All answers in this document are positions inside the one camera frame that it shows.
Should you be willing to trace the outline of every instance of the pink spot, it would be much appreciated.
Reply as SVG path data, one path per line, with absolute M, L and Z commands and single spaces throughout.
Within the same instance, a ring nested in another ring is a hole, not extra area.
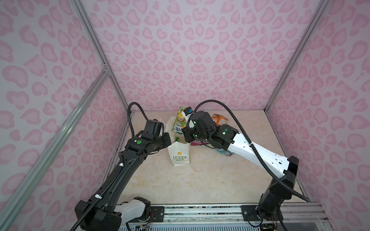
M 32 93 L 36 96 L 48 95 L 48 89 L 43 83 L 35 82 L 32 85 Z
M 354 225 L 354 226 L 362 226 L 361 220 L 352 211 L 348 211 L 348 210 L 346 211 L 345 219 L 351 225 Z
M 38 24 L 42 29 L 47 31 L 50 37 L 55 38 L 54 26 L 49 15 L 45 14 L 41 16 L 38 20 Z
M 17 173 L 12 175 L 3 183 L 1 187 L 1 193 L 3 195 L 13 194 L 25 177 L 26 175 L 24 173 Z
M 67 223 L 65 215 L 60 215 L 53 224 L 53 230 L 59 230 Z
M 50 186 L 54 181 L 54 171 L 52 169 L 48 169 L 42 179 L 39 182 L 39 186 L 46 185 Z
M 46 64 L 39 55 L 35 55 L 23 65 L 26 66 L 32 74 L 40 77 L 42 77 L 47 71 Z
M 67 179 L 68 179 L 68 173 L 67 172 L 63 171 L 63 172 L 59 173 L 59 175 L 57 176 L 57 185 L 61 185 Z
M 358 168 L 358 175 L 360 180 L 366 182 L 370 180 L 370 166 L 361 164 Z
M 316 194 L 318 197 L 320 198 L 324 198 L 324 199 L 328 199 L 328 194 L 327 194 L 327 191 L 324 187 L 322 187 L 321 185 L 318 185 L 316 187 Z
M 348 55 L 348 59 L 356 60 L 361 57 L 364 57 L 366 53 L 367 53 L 367 42 L 360 40 L 353 44 L 352 50 Z
M 13 62 L 13 48 L 4 41 L 0 41 L 0 59 L 6 62 Z
M 13 144 L 7 144 L 0 148 L 0 164 L 11 163 L 16 158 L 15 150 L 16 147 Z
M 273 20 L 275 18 L 275 12 L 273 10 L 273 8 L 271 7 L 267 7 L 265 9 L 265 12 L 264 14 L 261 16 L 260 18 L 260 21 L 263 23 L 263 24 L 266 24 L 266 23 L 269 23 L 271 20 Z
M 55 195 L 54 188 L 48 188 L 45 192 L 41 193 L 38 200 L 40 203 L 49 205 Z
M 318 108 L 315 110 L 315 114 L 313 115 L 314 120 L 320 125 L 323 122 L 328 121 L 328 115 L 322 108 Z
M 0 36 L 5 36 L 7 33 L 14 31 L 13 19 L 6 13 L 0 11 L 1 25 L 0 25 Z
M 40 153 L 37 149 L 28 149 L 24 151 L 18 158 L 19 167 L 33 167 L 40 158 Z
M 9 101 L 9 103 L 14 104 L 16 108 L 19 110 L 24 109 L 24 106 L 30 102 L 28 94 L 23 91 L 20 92 L 8 91 L 6 93 L 6 98 Z
M 41 122 L 40 111 L 30 108 L 21 115 L 21 119 L 26 120 L 26 122 L 29 124 L 37 125 Z
M 3 78 L 9 82 L 15 83 L 20 88 L 28 86 L 27 72 L 17 66 L 7 66 L 2 71 Z
M 363 112 L 365 110 L 368 109 L 368 104 L 366 103 L 366 99 L 365 98 L 361 98 L 359 100 L 357 100 L 353 106 L 352 106 L 352 110 L 354 112 Z

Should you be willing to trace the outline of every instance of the metal bracket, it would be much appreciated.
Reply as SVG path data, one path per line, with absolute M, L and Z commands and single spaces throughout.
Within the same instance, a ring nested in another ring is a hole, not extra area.
M 261 219 L 256 214 L 256 207 L 255 205 L 242 205 L 240 208 L 242 209 L 242 215 L 244 221 L 261 221 Z
M 164 218 L 164 206 L 151 206 L 150 212 L 153 214 L 152 222 L 163 222 Z M 132 219 L 129 223 L 140 222 L 137 218 Z

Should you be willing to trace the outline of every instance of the snack bag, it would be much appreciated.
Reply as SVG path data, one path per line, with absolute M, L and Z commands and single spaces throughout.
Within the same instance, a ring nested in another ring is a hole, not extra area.
M 217 126 L 221 126 L 229 122 L 228 118 L 219 114 L 213 114 L 212 120 L 216 123 Z
M 188 119 L 191 116 L 191 113 L 188 115 L 184 112 L 185 108 L 180 107 L 179 111 L 177 112 L 177 116 L 174 123 L 174 128 L 172 129 L 173 132 L 176 132 L 178 134 L 183 134 L 182 129 L 186 127 L 186 123 L 188 122 Z

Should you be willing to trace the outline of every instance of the aluminum frame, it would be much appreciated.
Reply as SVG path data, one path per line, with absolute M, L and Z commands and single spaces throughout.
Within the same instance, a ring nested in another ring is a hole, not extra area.
M 79 18 L 80 18 L 80 20 L 81 20 L 81 22 L 82 22 L 82 24 L 85 28 L 85 31 L 86 31 L 88 37 L 90 38 L 90 40 L 92 42 L 92 45 L 94 46 L 95 50 L 97 51 L 97 55 L 99 56 L 99 59 L 100 59 L 102 65 L 104 66 L 106 71 L 111 74 L 110 78 L 112 80 L 114 89 L 115 89 L 117 95 L 119 96 L 118 98 L 120 99 L 123 106 L 127 109 L 128 104 L 127 104 L 127 101 L 125 99 L 125 96 L 123 95 L 123 92 L 122 92 L 122 90 L 121 90 L 121 88 L 118 84 L 118 81 L 117 81 L 116 77 L 114 76 L 113 72 L 111 71 L 112 68 L 109 65 L 108 59 L 107 59 L 106 55 L 104 54 L 102 46 L 99 43 L 98 37 L 97 37 L 97 35 L 94 31 L 94 28 L 92 27 L 92 24 L 89 20 L 89 17 L 87 15 L 87 12 L 86 12 L 86 9 L 85 9 L 84 5 L 82 4 L 81 0 L 70 0 L 70 1 L 72 3 L 73 7 L 76 10 L 76 13 L 79 16 Z
M 281 141 L 281 139 L 279 138 L 278 134 L 276 133 L 275 128 L 272 126 L 272 123 L 271 123 L 269 117 L 267 115 L 266 115 L 266 117 L 267 117 L 267 120 L 270 123 L 270 126 L 271 126 L 271 128 L 272 128 L 272 130 L 273 130 L 273 132 L 275 134 L 275 137 L 276 137 L 277 141 L 279 142 L 279 145 L 281 147 L 281 150 L 283 150 L 284 155 L 287 156 L 286 153 L 288 153 L 288 152 L 285 150 L 285 148 L 283 146 L 283 142 Z M 310 199 L 310 201 L 312 201 L 312 197 L 309 194 L 309 192 L 307 191 L 305 185 L 303 184 L 303 181 L 302 181 L 301 177 L 299 176 L 299 173 L 297 173 L 297 175 L 296 175 L 296 182 L 298 183 L 298 185 L 299 185 L 299 187 L 300 187 L 300 189 L 302 191 L 302 194 L 304 196 L 308 197 Z
M 244 221 L 241 205 L 248 204 L 159 204 L 164 206 L 163 222 L 156 225 L 173 224 L 248 224 Z M 309 222 L 315 224 L 329 224 L 324 208 L 319 203 L 283 203 L 281 212 L 284 223 Z
M 122 146 L 124 144 L 124 140 L 125 140 L 127 131 L 128 131 L 128 121 L 126 120 L 125 123 L 123 124 L 121 134 L 120 134 L 120 136 L 117 140 L 117 145 L 115 147 L 113 155 L 111 156 L 111 159 L 109 161 L 109 165 L 107 167 L 107 170 L 106 170 L 106 173 L 104 175 L 103 180 L 106 180 L 106 178 L 112 172 L 112 169 L 115 167 L 115 164 L 117 163 L 117 157 L 118 157 L 118 154 L 121 152 L 121 149 L 122 149 Z
M 73 129 L 76 127 L 81 117 L 90 106 L 92 100 L 108 79 L 108 76 L 108 72 L 106 71 L 100 73 L 90 89 L 77 104 L 74 111 L 65 121 L 59 132 L 53 138 L 47 149 L 44 150 L 36 164 L 28 172 L 21 185 L 9 198 L 0 214 L 1 231 L 7 231 L 10 228 L 11 224 L 18 216 L 18 213 L 22 210 L 23 206 L 26 204 L 28 198 L 32 195 L 34 189 L 37 187 L 45 172 L 49 169 L 55 157 L 62 149 Z
M 294 67 L 294 65 L 296 64 L 297 60 L 299 59 L 300 55 L 303 53 L 303 50 L 304 50 L 306 44 L 310 40 L 311 35 L 315 31 L 315 29 L 316 29 L 317 25 L 319 24 L 320 20 L 322 19 L 324 13 L 326 12 L 326 10 L 328 10 L 328 5 L 329 5 L 329 3 L 331 3 L 331 1 L 332 0 L 321 0 L 320 1 L 320 3 L 318 5 L 318 7 L 316 8 L 310 22 L 308 23 L 308 26 L 306 27 L 306 29 L 305 29 L 305 31 L 302 35 L 302 38 L 300 39 L 296 49 L 294 50 L 294 53 L 293 53 L 292 57 L 290 58 L 290 60 L 289 60 L 288 64 L 286 65 L 278 83 L 276 84 L 276 87 L 273 90 L 269 101 L 266 104 L 266 107 L 264 109 L 265 112 L 267 112 L 268 110 L 271 109 L 271 107 L 272 107 L 272 105 L 273 105 L 273 103 L 274 103 L 274 101 L 277 97 L 277 94 L 279 93 L 279 91 L 283 87 L 283 84 L 286 81 L 286 79 L 289 77 L 289 74 L 290 74 L 292 68 Z

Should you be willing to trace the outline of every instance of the pink leopard print wall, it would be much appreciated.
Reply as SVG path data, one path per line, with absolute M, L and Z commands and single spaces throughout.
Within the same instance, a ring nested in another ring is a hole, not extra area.
M 70 230 L 77 202 L 88 200 L 102 183 L 124 118 L 107 79 L 10 230 Z
M 126 100 L 146 110 L 264 108 L 318 2 L 83 0 Z
M 369 12 L 334 1 L 268 113 L 335 231 L 370 226 Z
M 0 210 L 101 70 L 68 0 L 0 2 Z

